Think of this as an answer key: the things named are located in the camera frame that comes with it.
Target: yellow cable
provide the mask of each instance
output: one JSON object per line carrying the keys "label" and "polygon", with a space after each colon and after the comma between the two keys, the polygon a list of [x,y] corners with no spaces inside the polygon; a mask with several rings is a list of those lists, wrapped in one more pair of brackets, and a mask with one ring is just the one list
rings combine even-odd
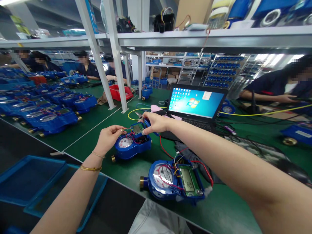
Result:
{"label": "yellow cable", "polygon": [[[302,109],[302,108],[305,108],[305,107],[311,107],[311,106],[312,106],[312,104],[306,105],[306,106],[302,106],[302,107],[295,107],[295,108],[291,108],[291,109],[287,109],[287,110],[281,110],[281,111],[278,110],[278,111],[274,111],[274,112],[262,113],[262,114],[253,114],[253,115],[229,114],[229,113],[225,113],[225,112],[221,112],[221,111],[219,111],[219,113],[228,114],[228,115],[236,115],[236,116],[258,116],[258,115],[268,115],[268,114],[275,114],[275,113],[286,112],[286,111],[293,111],[293,110],[298,110],[298,109]],[[134,111],[137,111],[137,110],[148,110],[148,109],[150,109],[150,108],[139,108],[139,109],[132,110],[132,111],[130,111],[128,113],[128,118],[131,119],[129,117],[131,112],[134,112]]]}
{"label": "yellow cable", "polygon": [[137,110],[148,110],[148,109],[150,109],[150,108],[139,108],[139,109],[132,110],[132,111],[130,111],[130,112],[128,113],[128,118],[131,119],[131,118],[129,117],[129,115],[130,115],[131,112],[134,112],[134,111],[137,111]]}
{"label": "yellow cable", "polygon": [[293,111],[293,110],[298,110],[298,109],[302,109],[305,107],[310,107],[312,106],[312,104],[310,105],[306,105],[306,106],[302,106],[302,107],[295,107],[295,108],[291,108],[291,109],[287,109],[287,110],[278,110],[278,111],[274,111],[274,112],[269,112],[269,113],[262,113],[262,114],[253,114],[253,115],[240,115],[240,114],[229,114],[229,113],[225,113],[225,112],[220,112],[222,114],[228,114],[228,115],[236,115],[236,116],[258,116],[258,115],[268,115],[268,114],[275,114],[275,113],[280,113],[280,112],[285,112],[285,111]]}

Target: red plastic crate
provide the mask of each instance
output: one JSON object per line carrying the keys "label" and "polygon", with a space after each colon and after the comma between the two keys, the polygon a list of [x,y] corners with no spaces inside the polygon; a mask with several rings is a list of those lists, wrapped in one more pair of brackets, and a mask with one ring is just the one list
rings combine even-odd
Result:
{"label": "red plastic crate", "polygon": [[[119,93],[119,88],[118,88],[118,85],[111,85],[110,86],[110,93],[111,93],[111,96],[113,97],[114,100],[116,101],[121,101],[120,99],[120,93]],[[133,93],[131,92],[131,89],[129,87],[124,87],[124,91],[126,93],[126,100],[128,100],[129,98],[132,98],[133,97]]]}

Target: laptop keyboard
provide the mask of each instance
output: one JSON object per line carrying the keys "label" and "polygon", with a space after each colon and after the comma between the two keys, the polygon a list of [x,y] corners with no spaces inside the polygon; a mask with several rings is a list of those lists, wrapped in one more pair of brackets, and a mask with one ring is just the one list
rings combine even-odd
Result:
{"label": "laptop keyboard", "polygon": [[197,121],[192,121],[192,120],[187,120],[187,119],[182,119],[184,122],[190,123],[191,125],[194,125],[196,127],[199,127],[201,129],[204,129],[206,131],[211,131],[211,127],[209,124],[204,124],[201,122],[197,122]]}

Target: woman's left hand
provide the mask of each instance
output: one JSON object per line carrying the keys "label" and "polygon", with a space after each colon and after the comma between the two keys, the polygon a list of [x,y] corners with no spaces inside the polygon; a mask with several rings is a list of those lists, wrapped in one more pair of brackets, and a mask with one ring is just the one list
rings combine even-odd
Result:
{"label": "woman's left hand", "polygon": [[122,126],[113,125],[107,128],[103,128],[98,138],[98,143],[93,152],[104,157],[105,154],[114,146],[118,137],[123,133]]}

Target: laptop screen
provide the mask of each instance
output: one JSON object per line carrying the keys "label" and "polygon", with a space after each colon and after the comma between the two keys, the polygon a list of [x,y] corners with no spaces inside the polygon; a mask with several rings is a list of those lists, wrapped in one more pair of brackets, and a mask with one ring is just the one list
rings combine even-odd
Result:
{"label": "laptop screen", "polygon": [[222,91],[218,93],[174,87],[168,110],[212,119],[224,95],[226,94]]}

